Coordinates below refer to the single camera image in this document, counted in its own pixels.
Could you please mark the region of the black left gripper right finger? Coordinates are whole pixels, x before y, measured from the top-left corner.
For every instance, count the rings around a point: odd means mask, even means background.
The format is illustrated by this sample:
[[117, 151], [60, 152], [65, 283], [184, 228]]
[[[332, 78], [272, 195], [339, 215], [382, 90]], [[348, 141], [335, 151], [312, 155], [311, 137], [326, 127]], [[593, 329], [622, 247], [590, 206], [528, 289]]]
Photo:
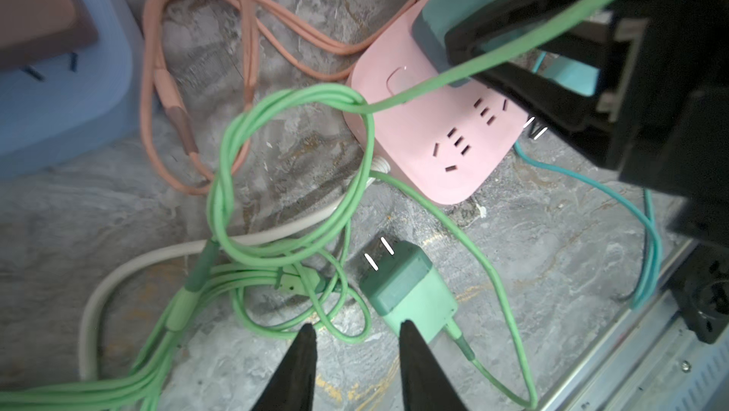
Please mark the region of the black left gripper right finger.
[[402, 322], [399, 348], [405, 410], [466, 410], [412, 321]]

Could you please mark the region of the teal USB charger plug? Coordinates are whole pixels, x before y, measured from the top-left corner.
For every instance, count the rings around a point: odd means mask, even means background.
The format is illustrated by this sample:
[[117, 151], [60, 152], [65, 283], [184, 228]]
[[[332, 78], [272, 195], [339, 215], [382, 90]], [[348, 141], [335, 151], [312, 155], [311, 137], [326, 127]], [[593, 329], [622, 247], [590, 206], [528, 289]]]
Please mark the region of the teal USB charger plug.
[[[447, 32], [494, 1], [429, 0], [427, 2], [412, 25], [412, 34], [438, 73], [445, 72], [452, 66], [446, 52]], [[543, 73], [544, 78], [586, 97], [594, 94], [598, 75], [598, 69], [564, 56], [557, 57]]]

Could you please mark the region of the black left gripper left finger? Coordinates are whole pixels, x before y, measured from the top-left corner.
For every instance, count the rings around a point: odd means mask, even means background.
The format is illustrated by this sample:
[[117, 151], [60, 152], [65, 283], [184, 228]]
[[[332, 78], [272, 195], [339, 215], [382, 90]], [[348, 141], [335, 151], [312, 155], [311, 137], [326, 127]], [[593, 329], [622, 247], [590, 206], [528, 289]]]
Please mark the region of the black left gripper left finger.
[[311, 410], [317, 364], [316, 331], [303, 325], [252, 410]]

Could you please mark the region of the green USB charger plug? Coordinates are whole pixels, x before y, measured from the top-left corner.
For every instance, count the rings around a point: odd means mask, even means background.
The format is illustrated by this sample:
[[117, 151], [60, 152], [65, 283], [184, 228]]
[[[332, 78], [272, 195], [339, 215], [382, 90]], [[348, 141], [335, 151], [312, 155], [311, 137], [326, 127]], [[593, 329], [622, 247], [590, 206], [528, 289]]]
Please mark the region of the green USB charger plug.
[[453, 321], [457, 299], [420, 246], [380, 236], [363, 255], [371, 270], [360, 290], [395, 334], [410, 321], [430, 343]]

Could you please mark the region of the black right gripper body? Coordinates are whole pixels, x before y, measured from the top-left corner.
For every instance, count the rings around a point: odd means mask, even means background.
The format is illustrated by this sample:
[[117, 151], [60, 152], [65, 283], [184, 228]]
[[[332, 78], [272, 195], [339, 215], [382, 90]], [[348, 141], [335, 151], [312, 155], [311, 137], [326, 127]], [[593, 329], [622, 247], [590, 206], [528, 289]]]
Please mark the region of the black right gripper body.
[[[448, 60], [626, 183], [681, 196], [672, 229], [728, 243], [728, 0], [495, 0], [445, 35]], [[586, 97], [559, 56], [599, 71]]]

